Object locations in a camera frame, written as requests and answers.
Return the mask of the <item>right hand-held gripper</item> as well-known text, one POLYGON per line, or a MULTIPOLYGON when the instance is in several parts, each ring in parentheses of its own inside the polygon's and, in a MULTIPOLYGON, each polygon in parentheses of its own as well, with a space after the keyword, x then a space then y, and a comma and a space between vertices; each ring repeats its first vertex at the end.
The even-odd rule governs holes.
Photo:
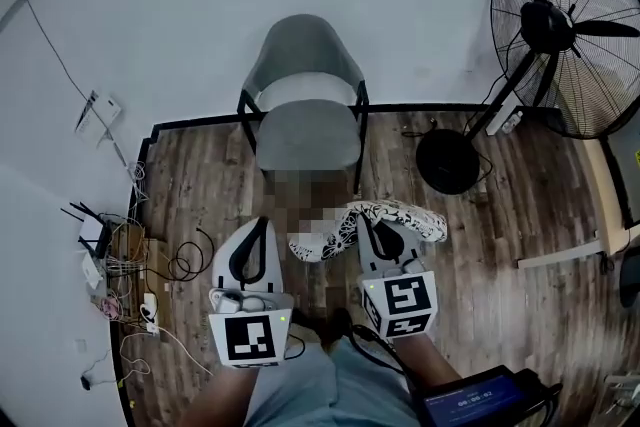
POLYGON ((404 225, 357 216, 362 306, 383 340, 425 334, 438 313, 435 274, 418 259, 417 234, 404 225))

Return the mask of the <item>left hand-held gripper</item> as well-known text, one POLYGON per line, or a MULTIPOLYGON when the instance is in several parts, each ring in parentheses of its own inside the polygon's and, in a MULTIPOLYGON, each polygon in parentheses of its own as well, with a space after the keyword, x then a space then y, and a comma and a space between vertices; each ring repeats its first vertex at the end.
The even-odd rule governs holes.
POLYGON ((250 368, 284 361, 294 299, 284 292, 275 228, 267 217, 247 222, 217 250, 212 282, 208 319, 220 363, 250 368))

